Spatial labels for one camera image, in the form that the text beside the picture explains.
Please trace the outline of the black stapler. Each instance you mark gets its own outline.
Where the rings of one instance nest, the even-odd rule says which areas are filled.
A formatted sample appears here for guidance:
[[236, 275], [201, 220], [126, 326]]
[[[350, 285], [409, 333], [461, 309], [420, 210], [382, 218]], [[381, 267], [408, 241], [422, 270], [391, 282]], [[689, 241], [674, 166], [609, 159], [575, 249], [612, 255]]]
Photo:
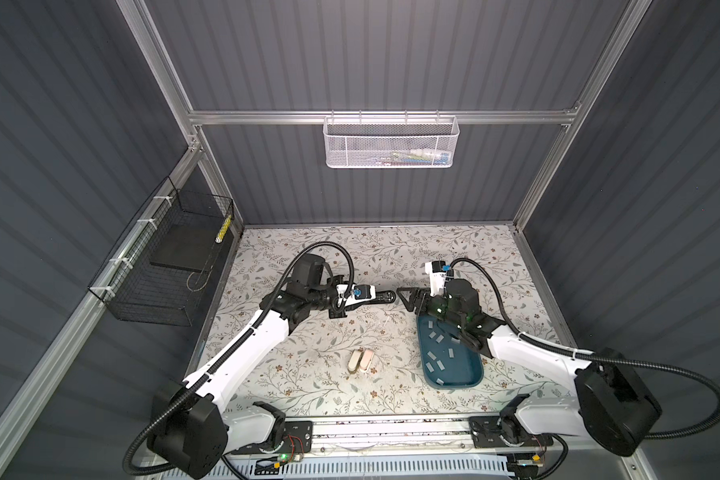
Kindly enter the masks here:
[[352, 291], [352, 294], [347, 300], [345, 304], [345, 309], [349, 311], [365, 305], [394, 304], [396, 300], [397, 295], [392, 290], [361, 290], [359, 287], [357, 287]]

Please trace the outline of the pink mini stapler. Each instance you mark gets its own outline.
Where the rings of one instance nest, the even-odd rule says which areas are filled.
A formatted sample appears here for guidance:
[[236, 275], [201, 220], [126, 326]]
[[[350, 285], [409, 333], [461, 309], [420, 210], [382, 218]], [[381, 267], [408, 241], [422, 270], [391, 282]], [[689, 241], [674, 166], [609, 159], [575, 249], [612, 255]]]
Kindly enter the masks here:
[[361, 372], [367, 372], [374, 359], [374, 352], [372, 350], [364, 350], [358, 364], [358, 370]]

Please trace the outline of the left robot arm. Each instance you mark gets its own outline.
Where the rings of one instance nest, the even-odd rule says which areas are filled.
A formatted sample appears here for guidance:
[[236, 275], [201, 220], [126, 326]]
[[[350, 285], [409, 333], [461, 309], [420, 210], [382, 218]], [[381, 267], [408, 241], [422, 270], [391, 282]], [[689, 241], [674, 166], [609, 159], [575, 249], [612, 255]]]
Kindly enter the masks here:
[[184, 380], [155, 395], [149, 424], [122, 460], [125, 473], [150, 476], [178, 469], [201, 479], [230, 452], [249, 446], [277, 451], [286, 435], [285, 414], [257, 401], [228, 415], [232, 397], [312, 312], [343, 318], [376, 297], [375, 287], [356, 283], [353, 271], [333, 274], [326, 260], [307, 247], [286, 267], [240, 333]]

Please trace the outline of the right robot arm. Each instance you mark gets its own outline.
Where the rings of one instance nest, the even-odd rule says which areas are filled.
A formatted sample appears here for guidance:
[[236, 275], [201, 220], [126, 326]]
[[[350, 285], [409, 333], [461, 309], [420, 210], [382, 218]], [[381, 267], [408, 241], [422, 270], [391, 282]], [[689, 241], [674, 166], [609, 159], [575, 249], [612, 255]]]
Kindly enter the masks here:
[[623, 356], [605, 349], [602, 361], [583, 351], [537, 338], [523, 339], [509, 323], [485, 313], [471, 283], [457, 279], [433, 296], [425, 288], [404, 287], [405, 308], [453, 327], [460, 343], [485, 357], [517, 364], [569, 391], [558, 400], [519, 396], [510, 402], [508, 432], [588, 436], [607, 451], [632, 455], [661, 416], [661, 407]]

